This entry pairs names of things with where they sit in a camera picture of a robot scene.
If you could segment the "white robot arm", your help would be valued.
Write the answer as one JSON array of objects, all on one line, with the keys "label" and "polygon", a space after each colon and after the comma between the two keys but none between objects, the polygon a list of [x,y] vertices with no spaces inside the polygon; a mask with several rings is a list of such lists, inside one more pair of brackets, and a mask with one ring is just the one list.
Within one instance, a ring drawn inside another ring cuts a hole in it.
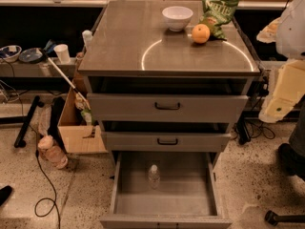
[{"label": "white robot arm", "polygon": [[259,119],[266,123],[282,120],[305,94],[305,0],[293,0],[278,22],[275,48],[287,58],[269,75],[269,94]]}]

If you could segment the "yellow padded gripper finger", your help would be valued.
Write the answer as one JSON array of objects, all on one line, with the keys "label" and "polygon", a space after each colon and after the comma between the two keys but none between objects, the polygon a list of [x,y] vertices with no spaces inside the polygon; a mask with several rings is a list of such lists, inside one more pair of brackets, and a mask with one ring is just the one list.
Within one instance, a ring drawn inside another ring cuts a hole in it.
[{"label": "yellow padded gripper finger", "polygon": [[258,118],[266,123],[282,120],[305,94],[305,61],[289,60],[270,73],[269,94]]},{"label": "yellow padded gripper finger", "polygon": [[280,18],[276,18],[270,22],[262,31],[258,33],[256,40],[266,44],[275,42],[279,20]]}]

